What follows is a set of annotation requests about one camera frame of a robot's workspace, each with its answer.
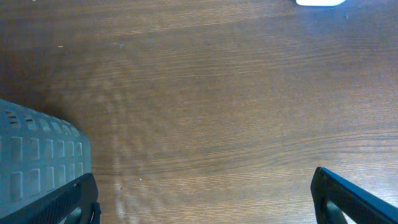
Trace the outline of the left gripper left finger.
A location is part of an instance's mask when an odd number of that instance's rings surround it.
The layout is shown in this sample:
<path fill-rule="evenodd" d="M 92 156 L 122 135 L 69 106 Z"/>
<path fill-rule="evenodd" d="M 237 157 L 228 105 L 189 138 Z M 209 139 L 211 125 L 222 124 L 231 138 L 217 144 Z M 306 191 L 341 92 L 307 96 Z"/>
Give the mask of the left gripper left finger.
<path fill-rule="evenodd" d="M 87 173 L 1 218 L 1 223 L 99 223 L 98 188 Z"/>

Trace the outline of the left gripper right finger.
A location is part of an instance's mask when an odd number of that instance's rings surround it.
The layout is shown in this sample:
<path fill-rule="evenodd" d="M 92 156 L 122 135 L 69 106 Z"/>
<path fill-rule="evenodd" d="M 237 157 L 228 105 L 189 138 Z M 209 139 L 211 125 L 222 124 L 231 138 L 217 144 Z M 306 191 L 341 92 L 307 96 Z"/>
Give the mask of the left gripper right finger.
<path fill-rule="evenodd" d="M 397 224 L 397 207 L 324 167 L 317 167 L 310 188 L 318 223 L 346 223 L 347 215 L 355 223 Z"/>

